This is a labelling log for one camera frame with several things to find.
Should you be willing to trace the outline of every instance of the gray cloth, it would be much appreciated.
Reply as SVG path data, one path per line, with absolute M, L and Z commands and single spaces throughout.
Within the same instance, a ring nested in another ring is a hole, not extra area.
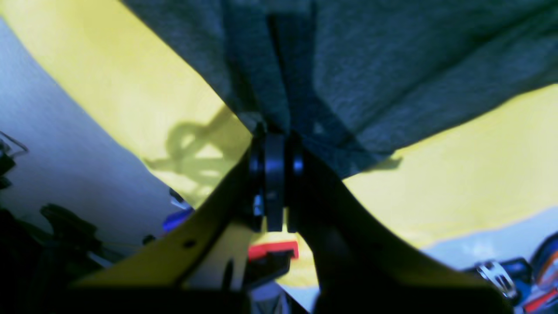
M 342 178 L 558 82 L 558 0 L 125 0 L 253 131 Z

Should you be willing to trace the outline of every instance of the yellow cloth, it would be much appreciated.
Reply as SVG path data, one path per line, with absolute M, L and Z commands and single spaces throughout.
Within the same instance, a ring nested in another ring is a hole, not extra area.
M 250 134 L 203 79 L 115 0 L 0 0 L 43 68 L 118 143 L 199 206 Z M 411 244 L 525 219 L 558 204 L 558 86 L 517 97 L 344 182 Z M 265 234 L 257 243 L 297 235 Z M 280 282 L 315 286 L 311 251 Z

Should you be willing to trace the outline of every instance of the black cable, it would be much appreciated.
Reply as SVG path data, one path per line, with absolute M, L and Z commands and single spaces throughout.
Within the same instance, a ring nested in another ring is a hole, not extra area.
M 7 135 L 6 133 L 4 133 L 4 132 L 2 132 L 2 131 L 0 131 L 0 134 L 1 134 L 2 136 L 4 136 L 5 138 L 9 139 L 10 142 L 16 144 L 17 146 L 19 146 L 19 147 L 22 149 L 22 151 L 17 151 L 17 152 L 15 152 L 15 153 L 13 153 L 13 154 L 10 156 L 11 158 L 15 158 L 15 157 L 17 157 L 17 156 L 21 156 L 21 155 L 25 155 L 25 154 L 29 153 L 29 149 L 27 148 L 27 146 L 25 146 L 25 145 L 24 145 L 23 143 L 21 143 L 20 141 L 14 139 L 14 138 L 11 137 L 10 135 Z

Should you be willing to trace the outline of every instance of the screw hole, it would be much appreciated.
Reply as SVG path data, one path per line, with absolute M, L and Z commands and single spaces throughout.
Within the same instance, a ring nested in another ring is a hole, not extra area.
M 196 240 L 188 240 L 188 241 L 184 242 L 184 244 L 182 246 L 189 249 L 189 248 L 193 248 L 194 245 L 196 245 Z

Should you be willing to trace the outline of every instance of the white wall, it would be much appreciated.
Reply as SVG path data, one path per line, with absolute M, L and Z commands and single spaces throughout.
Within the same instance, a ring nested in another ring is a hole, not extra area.
M 16 159 L 6 175 L 13 186 L 0 192 L 18 218 L 50 230 L 39 209 L 55 203 L 97 225 L 101 240 L 140 246 L 176 211 L 168 188 L 65 94 L 1 19 L 0 130 L 31 151 Z

